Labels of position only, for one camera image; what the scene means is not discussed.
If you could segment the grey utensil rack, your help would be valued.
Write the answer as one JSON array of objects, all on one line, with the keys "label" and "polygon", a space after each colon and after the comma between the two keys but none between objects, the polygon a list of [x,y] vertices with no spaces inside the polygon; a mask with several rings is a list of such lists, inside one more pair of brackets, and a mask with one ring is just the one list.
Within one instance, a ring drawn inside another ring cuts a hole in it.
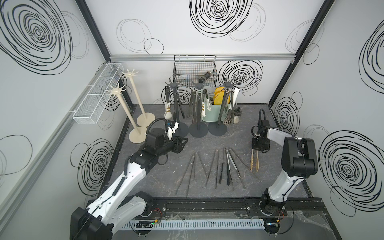
[{"label": "grey utensil rack", "polygon": [[223,100],[220,108],[220,113],[218,116],[217,123],[209,123],[208,128],[209,132],[217,137],[223,136],[227,132],[227,126],[222,121],[222,116],[224,114],[225,108],[228,106],[228,98],[231,93],[232,84],[230,82],[224,82],[224,95]]},{"label": "grey utensil rack", "polygon": [[178,89],[178,84],[177,83],[169,83],[169,84],[166,84],[166,87],[170,88],[170,94],[172,92],[173,98],[174,98],[174,113],[172,114],[172,118],[173,118],[174,122],[179,123],[179,127],[176,130],[176,135],[179,137],[186,137],[189,133],[189,127],[185,123],[182,123],[180,120],[181,111],[180,111],[180,108],[177,104],[177,101],[176,101],[177,99],[176,99],[176,95],[175,95],[176,89]]},{"label": "grey utensil rack", "polygon": [[[203,84],[195,84],[195,89],[194,90],[203,90],[204,89],[204,85]],[[207,125],[203,122],[203,117],[202,117],[202,105],[201,105],[201,117],[200,117],[200,122],[199,123],[196,123],[196,124],[193,124],[191,123],[190,127],[189,127],[189,132],[190,134],[195,137],[195,138],[202,138],[202,137],[205,137],[208,133],[208,127]]]}]

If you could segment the beige plastic tongs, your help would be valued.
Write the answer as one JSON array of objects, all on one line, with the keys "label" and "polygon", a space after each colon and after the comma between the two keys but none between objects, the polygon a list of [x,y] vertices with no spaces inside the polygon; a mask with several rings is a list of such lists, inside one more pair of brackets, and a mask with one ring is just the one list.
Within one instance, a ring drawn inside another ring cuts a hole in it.
[{"label": "beige plastic tongs", "polygon": [[252,149],[250,169],[251,169],[251,171],[255,171],[256,173],[260,169],[260,160],[259,160],[259,151],[258,150]]}]

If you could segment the black steel tongs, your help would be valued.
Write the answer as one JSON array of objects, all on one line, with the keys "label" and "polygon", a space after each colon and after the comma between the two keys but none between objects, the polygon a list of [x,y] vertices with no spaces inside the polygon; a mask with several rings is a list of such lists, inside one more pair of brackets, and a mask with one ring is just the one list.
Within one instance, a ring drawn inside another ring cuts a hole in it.
[{"label": "black steel tongs", "polygon": [[183,111],[183,108],[182,108],[182,103],[181,103],[181,99],[180,99],[180,95],[179,95],[178,89],[176,89],[175,95],[176,95],[176,99],[177,99],[176,101],[177,101],[177,104],[178,104],[178,106],[180,108],[182,117],[183,117],[183,119],[185,119],[185,114],[184,114],[184,111]]}]

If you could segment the steel slotted tongs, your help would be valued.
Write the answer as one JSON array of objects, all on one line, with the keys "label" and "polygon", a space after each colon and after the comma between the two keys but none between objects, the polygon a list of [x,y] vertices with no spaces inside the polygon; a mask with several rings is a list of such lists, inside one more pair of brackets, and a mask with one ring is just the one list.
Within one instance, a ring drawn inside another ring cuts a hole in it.
[{"label": "steel slotted tongs", "polygon": [[202,90],[196,90],[196,92],[195,92],[194,116],[193,116],[193,120],[192,120],[193,124],[200,122],[201,105],[202,105],[201,93],[202,93]]}]

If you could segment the plain steel serving tongs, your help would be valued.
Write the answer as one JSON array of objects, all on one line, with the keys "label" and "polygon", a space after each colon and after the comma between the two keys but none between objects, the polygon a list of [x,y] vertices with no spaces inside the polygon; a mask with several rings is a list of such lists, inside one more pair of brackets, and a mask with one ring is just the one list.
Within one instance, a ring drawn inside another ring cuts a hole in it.
[{"label": "plain steel serving tongs", "polygon": [[219,127],[221,125],[222,115],[224,113],[225,108],[228,107],[227,99],[228,99],[227,93],[224,93],[224,98],[222,101],[222,105],[221,105],[220,113],[219,113],[219,117],[218,117],[217,127]]}]

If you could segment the large steel tongs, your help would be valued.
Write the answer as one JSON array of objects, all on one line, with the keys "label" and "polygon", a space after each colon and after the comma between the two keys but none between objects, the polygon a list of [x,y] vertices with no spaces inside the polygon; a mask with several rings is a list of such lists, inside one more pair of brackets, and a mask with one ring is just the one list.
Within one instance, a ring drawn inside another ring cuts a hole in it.
[{"label": "large steel tongs", "polygon": [[190,98],[188,112],[186,114],[186,119],[193,116],[193,110],[195,106],[195,95],[196,95],[196,90],[191,90],[191,98]]}]

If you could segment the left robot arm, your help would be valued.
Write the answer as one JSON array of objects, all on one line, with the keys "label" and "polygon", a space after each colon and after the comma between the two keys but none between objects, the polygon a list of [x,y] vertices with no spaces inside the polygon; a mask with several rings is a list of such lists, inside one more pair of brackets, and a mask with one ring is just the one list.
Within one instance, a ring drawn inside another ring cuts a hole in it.
[{"label": "left robot arm", "polygon": [[[163,131],[154,131],[153,124],[164,122]],[[153,199],[144,192],[129,196],[131,190],[159,163],[160,156],[180,153],[188,138],[176,136],[179,123],[158,118],[146,129],[140,148],[128,156],[125,168],[113,184],[85,209],[78,207],[71,215],[71,240],[111,240],[130,220],[149,216]]]}]

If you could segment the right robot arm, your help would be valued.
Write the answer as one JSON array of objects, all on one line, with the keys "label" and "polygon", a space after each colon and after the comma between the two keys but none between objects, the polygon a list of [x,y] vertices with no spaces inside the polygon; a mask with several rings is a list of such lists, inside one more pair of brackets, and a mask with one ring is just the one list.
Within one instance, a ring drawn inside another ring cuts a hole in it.
[{"label": "right robot arm", "polygon": [[318,172],[315,142],[309,138],[299,138],[279,128],[270,126],[263,109],[259,110],[257,132],[251,129],[252,157],[251,168],[259,168],[259,152],[270,150],[271,141],[283,147],[282,171],[275,182],[262,194],[259,208],[266,216],[283,210],[289,194],[294,188]]}]

